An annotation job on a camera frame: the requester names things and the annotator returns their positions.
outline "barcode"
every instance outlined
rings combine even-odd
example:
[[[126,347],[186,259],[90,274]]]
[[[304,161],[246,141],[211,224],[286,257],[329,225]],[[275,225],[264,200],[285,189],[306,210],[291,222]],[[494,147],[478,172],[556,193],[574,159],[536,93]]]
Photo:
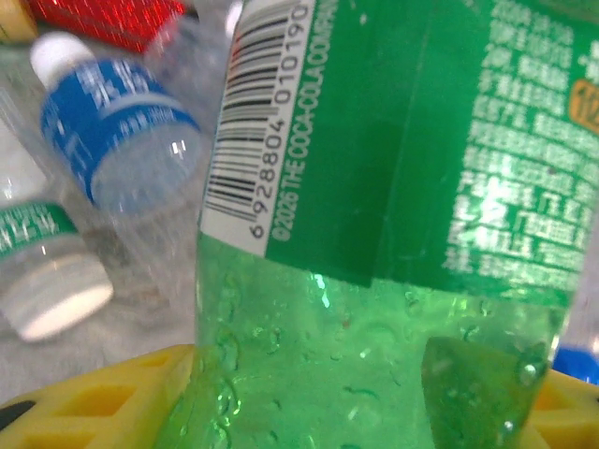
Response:
[[[253,0],[233,40],[202,232],[264,255],[314,0]]]

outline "bottle cap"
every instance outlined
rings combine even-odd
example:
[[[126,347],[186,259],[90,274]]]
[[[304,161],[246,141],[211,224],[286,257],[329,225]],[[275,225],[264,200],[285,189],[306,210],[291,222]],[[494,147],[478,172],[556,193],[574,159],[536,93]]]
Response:
[[[0,312],[25,341],[44,340],[74,326],[105,306],[114,293],[93,254],[46,262],[15,280],[0,298]]]
[[[46,89],[76,64],[93,59],[92,51],[78,37],[60,31],[40,37],[29,56],[31,67]]]

